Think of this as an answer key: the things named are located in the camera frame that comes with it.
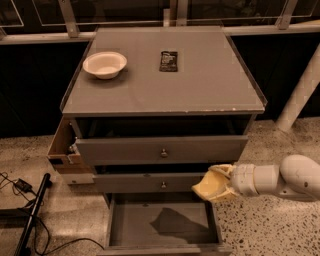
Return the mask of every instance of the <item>dresser top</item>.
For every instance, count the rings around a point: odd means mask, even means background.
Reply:
[[[100,28],[87,56],[123,54],[111,80],[83,69],[63,114],[69,117],[263,113],[264,105],[220,27]],[[161,52],[178,53],[178,72],[159,71]]]

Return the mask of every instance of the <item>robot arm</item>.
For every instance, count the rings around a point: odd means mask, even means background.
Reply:
[[[316,201],[320,200],[320,165],[302,155],[288,156],[280,166],[239,165],[231,173],[230,186],[243,196],[271,194]]]
[[[280,166],[214,165],[192,190],[210,202],[263,194],[316,201],[320,200],[320,165],[302,155],[288,156]]]

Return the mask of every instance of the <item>speckled floor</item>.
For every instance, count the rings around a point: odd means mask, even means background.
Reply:
[[[320,118],[299,119],[284,133],[273,121],[256,121],[240,163],[279,164],[290,154],[303,154],[320,163]],[[108,209],[93,185],[65,184],[46,158],[53,136],[0,139],[0,172],[22,178],[37,190],[45,173],[53,186],[47,191],[39,216],[51,233],[48,251],[77,238],[105,244]],[[22,207],[26,200],[12,193],[11,185],[0,190],[1,208]],[[273,196],[237,198],[216,204],[225,245],[233,256],[320,255],[320,202],[294,202]],[[37,229],[37,251],[42,251],[46,232]],[[20,229],[0,222],[0,255],[14,255]],[[34,232],[30,247],[34,252]],[[80,241],[49,255],[95,255],[99,246]]]

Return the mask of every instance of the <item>black cable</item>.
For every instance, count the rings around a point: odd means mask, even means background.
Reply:
[[[43,223],[43,221],[42,221],[39,217],[37,217],[37,220],[40,222],[40,224],[41,224],[41,225],[43,226],[43,228],[46,230],[47,235],[48,235],[48,239],[47,239],[47,243],[46,243],[46,245],[45,245],[45,249],[43,250],[42,253],[38,252],[38,251],[37,251],[37,248],[36,248],[37,229],[36,229],[36,227],[35,227],[35,238],[34,238],[34,240],[33,240],[33,241],[34,241],[34,250],[35,250],[35,252],[36,252],[38,255],[40,255],[40,256],[49,255],[49,254],[51,254],[51,253],[53,253],[53,252],[56,252],[56,251],[61,250],[61,249],[64,249],[65,247],[67,247],[67,246],[69,246],[69,245],[71,245],[71,244],[77,243],[77,242],[79,242],[79,241],[90,241],[90,242],[93,242],[93,243],[95,243],[96,245],[98,245],[102,250],[104,249],[104,247],[103,247],[101,244],[99,244],[97,241],[94,241],[94,240],[91,239],[91,238],[78,238],[78,239],[72,240],[72,241],[70,241],[70,242],[64,243],[64,244],[62,244],[62,245],[60,245],[60,246],[52,249],[51,251],[47,252],[48,246],[49,246],[50,241],[51,241],[51,235],[50,235],[49,229],[46,227],[46,225]]]
[[[8,177],[9,177],[8,173],[6,173],[6,172],[0,172],[0,175],[3,177],[3,180],[0,182],[0,189],[4,188],[5,186],[7,186],[7,185],[10,184],[10,183],[14,184],[14,181],[15,181],[15,180],[10,180],[10,179],[8,178]],[[8,182],[1,187],[2,183],[3,183],[5,180],[7,180]]]
[[[15,181],[17,181],[17,180],[16,180],[16,179],[15,179],[15,180],[9,179],[9,178],[8,178],[9,175],[8,175],[8,173],[6,173],[6,172],[0,172],[0,175],[3,177],[3,180],[0,182],[0,186],[2,185],[2,183],[3,183],[5,180],[8,181],[6,184],[4,184],[3,186],[1,186],[0,189],[4,188],[5,186],[7,186],[7,185],[9,185],[9,184],[12,184],[12,192],[13,192],[13,194],[15,194],[16,196],[20,196],[20,195],[23,196],[24,199],[26,199],[26,200],[28,201],[28,204],[27,204],[27,205],[29,205],[28,207],[30,207],[30,206],[32,205],[31,203],[33,202],[33,199],[31,199],[31,200],[28,199],[28,198],[22,193],[22,191],[15,186]]]

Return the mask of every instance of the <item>open drawer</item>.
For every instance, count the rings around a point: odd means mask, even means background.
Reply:
[[[97,255],[230,255],[215,210],[192,192],[112,194],[107,246]]]

